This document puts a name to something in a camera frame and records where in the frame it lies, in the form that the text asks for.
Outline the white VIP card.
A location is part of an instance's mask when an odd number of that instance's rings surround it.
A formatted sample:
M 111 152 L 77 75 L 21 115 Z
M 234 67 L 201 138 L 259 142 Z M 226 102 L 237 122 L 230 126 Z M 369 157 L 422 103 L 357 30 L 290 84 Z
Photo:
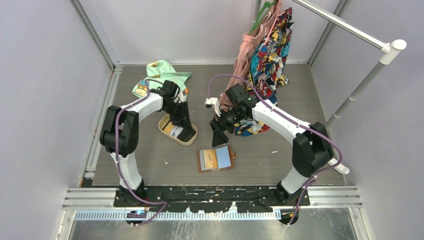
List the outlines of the white VIP card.
M 183 131 L 184 129 L 182 128 L 182 127 L 179 127 L 179 126 L 175 126 L 175 129 L 174 129 L 174 131 L 173 131 L 173 133 L 172 134 L 170 134 L 172 137 L 174 137 L 174 138 L 177 138 L 180 134 L 181 134 L 181 132 Z

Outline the gold credit card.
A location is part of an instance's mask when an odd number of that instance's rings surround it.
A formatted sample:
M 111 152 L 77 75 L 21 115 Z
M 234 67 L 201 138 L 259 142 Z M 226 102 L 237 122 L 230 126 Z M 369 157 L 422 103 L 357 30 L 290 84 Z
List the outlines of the gold credit card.
M 171 135 L 174 132 L 175 126 L 173 125 L 172 122 L 169 122 L 164 128 L 163 131 L 168 134 Z

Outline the beige oval card tray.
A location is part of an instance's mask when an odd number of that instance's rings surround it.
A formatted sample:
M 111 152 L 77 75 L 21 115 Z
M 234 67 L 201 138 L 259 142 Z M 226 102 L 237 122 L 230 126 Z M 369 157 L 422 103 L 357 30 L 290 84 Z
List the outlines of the beige oval card tray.
M 170 115 L 164 115 L 158 122 L 157 127 L 162 134 L 167 136 L 168 138 L 174 140 L 182 146 L 190 146 L 194 143 L 198 135 L 197 127 L 192 124 L 191 125 L 194 130 L 194 135 L 191 136 L 187 141 L 178 139 L 178 136 L 183 132 L 183 128 L 180 126 L 173 125 L 170 121 Z

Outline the brown leather card holder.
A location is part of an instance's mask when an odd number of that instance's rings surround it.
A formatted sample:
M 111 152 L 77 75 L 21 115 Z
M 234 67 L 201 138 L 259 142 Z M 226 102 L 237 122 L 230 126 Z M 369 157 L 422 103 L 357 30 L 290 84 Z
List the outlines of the brown leather card holder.
M 235 165 L 236 153 L 230 146 L 197 151 L 197 165 L 200 173 L 231 169 Z

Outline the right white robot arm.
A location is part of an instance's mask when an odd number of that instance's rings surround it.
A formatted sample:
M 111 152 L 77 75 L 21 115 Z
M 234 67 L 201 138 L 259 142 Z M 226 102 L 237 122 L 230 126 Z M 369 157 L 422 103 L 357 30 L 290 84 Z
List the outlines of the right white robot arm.
M 320 122 L 301 121 L 270 100 L 248 94 L 240 84 L 225 93 L 233 104 L 228 111 L 220 109 L 216 97 L 209 97 L 204 102 L 206 108 L 215 111 L 209 123 L 213 132 L 212 146 L 226 144 L 229 138 L 225 132 L 234 133 L 236 124 L 247 118 L 262 122 L 283 136 L 292 145 L 292 169 L 277 184 L 276 196 L 281 204 L 291 205 L 297 199 L 299 189 L 334 157 L 325 126 Z

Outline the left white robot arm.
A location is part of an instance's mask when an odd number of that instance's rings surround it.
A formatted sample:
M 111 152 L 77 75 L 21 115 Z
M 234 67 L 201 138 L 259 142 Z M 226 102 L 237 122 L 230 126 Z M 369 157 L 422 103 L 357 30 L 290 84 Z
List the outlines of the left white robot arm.
M 187 145 L 198 131 L 192 125 L 188 103 L 179 98 L 180 87 L 165 80 L 158 89 L 148 89 L 144 97 L 127 105 L 111 105 L 104 117 L 99 142 L 115 162 L 120 180 L 119 199 L 138 207 L 146 203 L 144 180 L 137 167 L 135 150 L 140 121 L 154 112 L 165 112 L 172 124 L 171 137 Z

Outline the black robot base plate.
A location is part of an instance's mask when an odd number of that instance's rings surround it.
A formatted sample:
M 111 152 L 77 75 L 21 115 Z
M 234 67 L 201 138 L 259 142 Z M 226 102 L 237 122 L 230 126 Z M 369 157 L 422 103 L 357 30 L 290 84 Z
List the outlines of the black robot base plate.
M 246 186 L 146 186 L 144 188 L 146 205 L 152 212 L 161 208 L 161 202 L 167 202 L 164 212 L 183 213 L 226 213 L 235 205 L 238 213 L 267 213 L 273 207 L 309 206 L 307 193 L 302 199 L 298 195 L 281 200 L 278 190 L 268 185 Z

